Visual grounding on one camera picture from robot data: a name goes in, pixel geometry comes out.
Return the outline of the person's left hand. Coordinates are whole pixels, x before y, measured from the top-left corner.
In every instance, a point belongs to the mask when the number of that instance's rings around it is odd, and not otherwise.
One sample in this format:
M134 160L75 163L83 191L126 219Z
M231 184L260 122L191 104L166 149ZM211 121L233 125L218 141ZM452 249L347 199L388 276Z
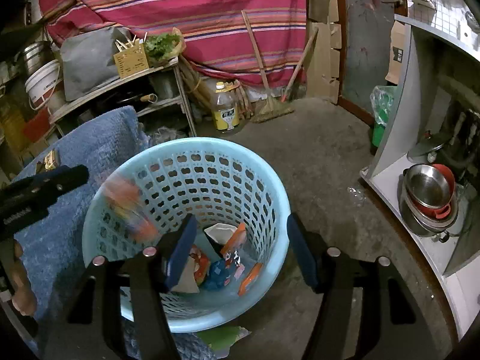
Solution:
M38 301L32 291L25 266L20 259L23 254L24 250L20 243L13 240L13 251L9 253L11 263L7 269L14 289L11 300L16 310L23 316L33 316L37 310Z

